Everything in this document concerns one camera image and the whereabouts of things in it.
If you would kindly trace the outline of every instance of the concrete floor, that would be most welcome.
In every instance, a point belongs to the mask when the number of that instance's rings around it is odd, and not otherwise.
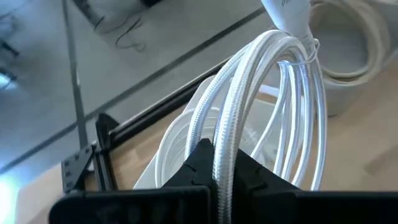
[[[61,0],[28,1],[16,1],[23,6],[14,12],[19,25],[9,40],[21,51],[11,65],[19,78],[14,88],[0,92],[0,180],[16,187],[80,148]],[[134,17],[123,29],[99,35],[72,2],[69,6],[89,141],[95,140],[93,118],[99,112],[124,121],[271,26],[268,16],[261,14],[134,90],[135,84],[259,9],[259,1],[163,0],[141,13],[142,25],[127,37],[145,43],[143,52],[114,48]],[[321,61],[329,54],[321,51]],[[357,58],[349,68],[363,63]]]

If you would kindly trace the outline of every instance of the wooden desk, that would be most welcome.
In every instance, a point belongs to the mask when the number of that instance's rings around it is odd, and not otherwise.
[[[131,189],[171,121],[182,108],[115,150],[112,163],[120,189]],[[312,153],[309,172],[313,172]],[[343,115],[328,122],[328,150],[322,190],[398,190],[398,64],[380,74]],[[309,187],[306,178],[304,189]],[[95,185],[93,177],[86,184]],[[57,165],[20,190],[16,223],[46,223],[53,203],[62,197]]]

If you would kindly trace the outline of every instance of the gray floor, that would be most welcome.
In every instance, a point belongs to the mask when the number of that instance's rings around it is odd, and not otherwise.
[[[124,29],[99,35],[80,11],[69,5],[90,141],[95,139],[92,118],[97,112],[106,111],[124,121],[230,56],[271,25],[262,14],[150,85],[109,105],[106,103],[131,92],[133,85],[261,5],[257,0],[163,0],[141,13],[142,25],[127,38],[145,43],[143,52],[114,48],[116,38],[135,17]],[[21,57],[11,65],[19,76],[16,87],[0,92],[0,170],[17,162],[3,169],[0,179],[21,187],[79,150],[79,143],[61,0],[31,0],[14,15],[19,26],[10,43],[21,51]],[[341,52],[321,51],[321,60],[329,53]],[[20,159],[31,149],[41,148]]]

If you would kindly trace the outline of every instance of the white plug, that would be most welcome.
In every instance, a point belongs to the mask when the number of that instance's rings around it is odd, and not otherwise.
[[[261,0],[275,26],[303,43],[307,53],[314,46],[308,25],[311,5],[309,0]]]

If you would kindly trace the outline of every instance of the black metal frame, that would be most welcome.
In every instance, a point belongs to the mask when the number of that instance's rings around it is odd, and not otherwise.
[[[98,140],[62,162],[63,191],[67,194],[74,190],[85,190],[84,178],[85,174],[88,173],[87,168],[91,162],[93,163],[98,190],[117,190],[118,186],[113,174],[109,153],[171,112],[187,104],[202,81],[214,75],[227,61],[228,58],[125,123],[119,124],[104,113],[98,115],[96,120]],[[76,157],[81,158],[87,150],[90,151],[89,158],[75,159]]]

